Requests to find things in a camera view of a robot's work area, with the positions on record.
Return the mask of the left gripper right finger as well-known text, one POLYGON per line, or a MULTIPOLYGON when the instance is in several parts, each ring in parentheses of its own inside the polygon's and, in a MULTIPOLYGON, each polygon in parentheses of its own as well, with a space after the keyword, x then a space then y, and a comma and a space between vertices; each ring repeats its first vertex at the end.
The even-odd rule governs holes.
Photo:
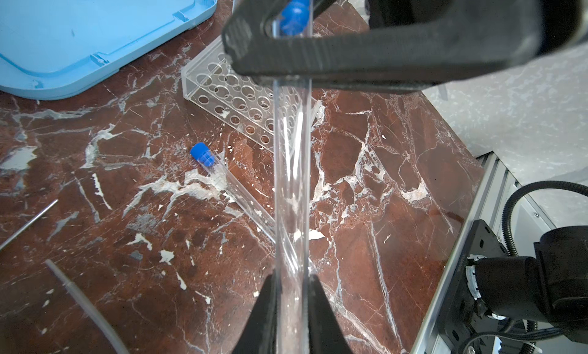
POLYGON ((313 354, 352 354, 322 283, 316 274, 309 276, 309 352, 313 354))

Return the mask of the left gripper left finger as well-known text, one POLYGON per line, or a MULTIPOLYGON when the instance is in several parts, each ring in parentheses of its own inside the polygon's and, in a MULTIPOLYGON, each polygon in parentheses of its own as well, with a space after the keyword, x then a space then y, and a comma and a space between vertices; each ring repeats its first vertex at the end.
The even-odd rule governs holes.
POLYGON ((270 274, 243 328, 233 354, 274 354, 277 344, 278 280, 270 274))

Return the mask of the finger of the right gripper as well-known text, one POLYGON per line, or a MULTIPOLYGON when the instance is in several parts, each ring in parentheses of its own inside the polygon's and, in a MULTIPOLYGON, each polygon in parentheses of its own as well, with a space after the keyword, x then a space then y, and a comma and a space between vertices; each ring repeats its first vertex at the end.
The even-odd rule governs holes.
POLYGON ((221 34, 233 69, 258 84, 409 93, 587 41, 587 0, 367 0, 367 31, 314 37, 336 1, 241 0, 221 34))

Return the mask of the blue-capped test tube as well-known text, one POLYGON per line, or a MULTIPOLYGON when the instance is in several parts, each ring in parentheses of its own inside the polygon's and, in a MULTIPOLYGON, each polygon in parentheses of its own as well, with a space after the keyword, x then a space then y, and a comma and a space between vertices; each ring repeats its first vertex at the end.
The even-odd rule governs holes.
POLYGON ((227 192, 231 199, 240 206, 271 242, 276 243, 276 223, 273 217, 245 186, 237 180, 225 161, 218 157, 204 143, 197 143, 191 147, 190 154, 209 174, 209 177, 215 181, 215 186, 221 191, 227 192))
POLYGON ((308 353, 310 80, 277 78, 274 185, 278 353, 308 353))

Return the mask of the clear test tube rack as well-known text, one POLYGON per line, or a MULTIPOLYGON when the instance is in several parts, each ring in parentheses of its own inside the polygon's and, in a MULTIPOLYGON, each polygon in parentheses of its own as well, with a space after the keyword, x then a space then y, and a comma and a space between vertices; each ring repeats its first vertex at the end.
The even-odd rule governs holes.
POLYGON ((187 101, 273 151, 273 89, 236 74, 221 37, 182 68, 181 78, 187 101))

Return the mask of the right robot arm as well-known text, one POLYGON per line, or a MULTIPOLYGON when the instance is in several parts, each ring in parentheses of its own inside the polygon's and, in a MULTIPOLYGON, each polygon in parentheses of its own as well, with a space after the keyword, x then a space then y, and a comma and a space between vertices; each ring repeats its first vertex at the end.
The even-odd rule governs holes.
MULTIPOLYGON (((587 40, 587 0, 367 0, 369 29, 303 32, 337 0, 236 0, 221 38, 233 69, 258 84, 413 93, 506 70, 587 40)), ((491 257, 468 277, 493 314, 548 323, 519 340, 587 341, 585 227, 550 231, 534 257, 491 257)))

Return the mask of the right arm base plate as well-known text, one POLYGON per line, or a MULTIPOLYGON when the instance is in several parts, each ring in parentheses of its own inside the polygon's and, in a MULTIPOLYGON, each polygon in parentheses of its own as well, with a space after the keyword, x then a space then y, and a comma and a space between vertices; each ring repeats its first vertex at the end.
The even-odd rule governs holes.
POLYGON ((475 220, 459 254, 458 264, 437 319, 439 335, 457 353, 460 345, 478 332, 495 332, 501 321, 486 314, 468 288, 466 267, 474 257, 506 257, 508 252, 483 220, 475 220))

